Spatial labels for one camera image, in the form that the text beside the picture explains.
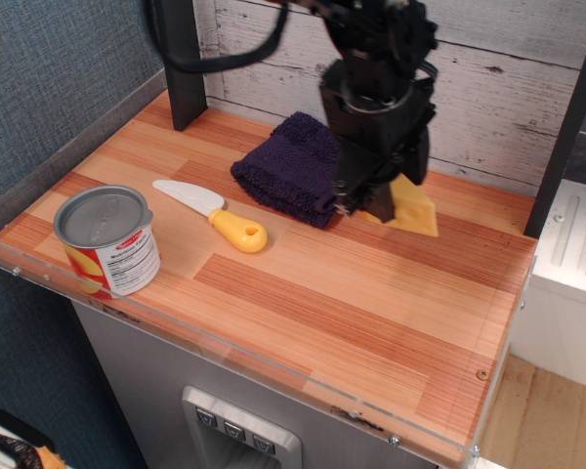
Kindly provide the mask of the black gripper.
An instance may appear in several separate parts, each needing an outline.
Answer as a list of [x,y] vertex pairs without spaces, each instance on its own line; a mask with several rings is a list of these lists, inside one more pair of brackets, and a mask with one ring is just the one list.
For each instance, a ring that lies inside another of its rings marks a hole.
[[332,186],[337,213],[363,211],[387,223],[395,218],[390,182],[403,174],[423,184],[436,78],[426,52],[395,58],[346,51],[325,71],[322,102],[340,145]]

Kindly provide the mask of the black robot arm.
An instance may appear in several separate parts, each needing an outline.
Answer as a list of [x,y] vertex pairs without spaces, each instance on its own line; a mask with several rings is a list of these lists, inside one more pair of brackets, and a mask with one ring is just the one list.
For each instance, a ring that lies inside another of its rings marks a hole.
[[395,217],[390,188],[399,175],[423,183],[437,69],[437,25],[419,1],[301,1],[323,19],[340,57],[319,86],[327,125],[340,146],[336,209]]

